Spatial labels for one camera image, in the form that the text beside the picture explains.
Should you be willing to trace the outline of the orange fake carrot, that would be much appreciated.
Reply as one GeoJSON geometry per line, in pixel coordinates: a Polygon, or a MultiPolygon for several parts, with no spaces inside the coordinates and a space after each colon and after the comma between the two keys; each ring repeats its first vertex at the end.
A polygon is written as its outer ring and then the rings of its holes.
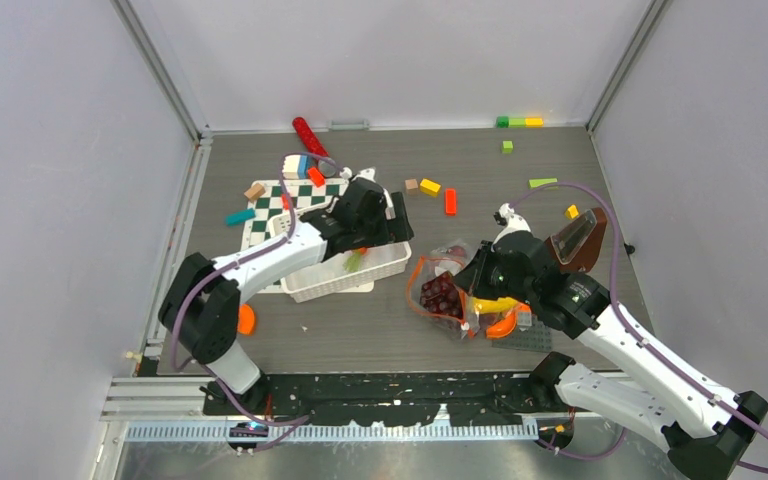
{"type": "Polygon", "coordinates": [[[355,273],[361,269],[364,257],[367,253],[367,248],[359,248],[353,250],[351,254],[346,258],[343,266],[347,273],[355,273]]]}

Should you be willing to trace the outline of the clear zip top bag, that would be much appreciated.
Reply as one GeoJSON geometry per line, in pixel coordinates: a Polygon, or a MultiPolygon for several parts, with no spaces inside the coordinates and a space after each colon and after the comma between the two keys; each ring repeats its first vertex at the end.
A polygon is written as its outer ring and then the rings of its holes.
{"type": "Polygon", "coordinates": [[[510,297],[482,300],[454,284],[475,249],[455,240],[419,258],[405,289],[408,306],[456,340],[483,336],[500,340],[537,327],[529,305],[510,297]]]}

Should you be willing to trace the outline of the white plastic basket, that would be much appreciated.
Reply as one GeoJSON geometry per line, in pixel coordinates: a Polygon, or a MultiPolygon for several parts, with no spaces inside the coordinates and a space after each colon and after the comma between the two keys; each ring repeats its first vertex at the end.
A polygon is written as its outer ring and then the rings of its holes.
{"type": "Polygon", "coordinates": [[[296,266],[280,279],[282,291],[297,303],[336,293],[368,292],[371,289],[370,285],[376,280],[403,273],[412,254],[408,242],[368,248],[359,271],[346,274],[324,274],[325,279],[319,283],[302,281],[300,271],[319,264],[328,264],[332,259],[340,259],[343,254],[350,255],[352,251],[334,255],[327,260],[313,262],[309,257],[312,257],[315,252],[317,251],[312,247],[306,247],[302,251],[304,260],[296,261],[296,264],[301,264],[301,267],[296,266]]]}

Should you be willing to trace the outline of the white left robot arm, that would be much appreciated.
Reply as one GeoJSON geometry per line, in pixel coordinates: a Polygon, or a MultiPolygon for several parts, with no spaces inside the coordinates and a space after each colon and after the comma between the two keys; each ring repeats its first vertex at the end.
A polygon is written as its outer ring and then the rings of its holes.
{"type": "Polygon", "coordinates": [[[172,345],[212,373],[240,412],[258,412],[267,398],[261,369],[237,336],[238,308],[266,286],[353,250],[404,245],[414,236],[405,199],[374,180],[354,176],[334,200],[301,214],[288,229],[218,259],[184,258],[158,310],[172,345]]]}

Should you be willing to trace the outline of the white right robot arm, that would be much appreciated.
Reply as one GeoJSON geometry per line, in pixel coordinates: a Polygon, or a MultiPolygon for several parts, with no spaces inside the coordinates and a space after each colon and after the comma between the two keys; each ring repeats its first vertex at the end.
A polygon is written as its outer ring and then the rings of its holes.
{"type": "Polygon", "coordinates": [[[624,306],[613,307],[590,275],[563,272],[529,231],[482,242],[454,283],[477,299],[528,304],[545,325],[621,368],[636,388],[552,351],[530,375],[532,400],[544,410],[565,404],[611,419],[666,452],[689,479],[728,478],[755,438],[751,426],[768,412],[756,392],[736,393],[672,353],[624,306]]]}

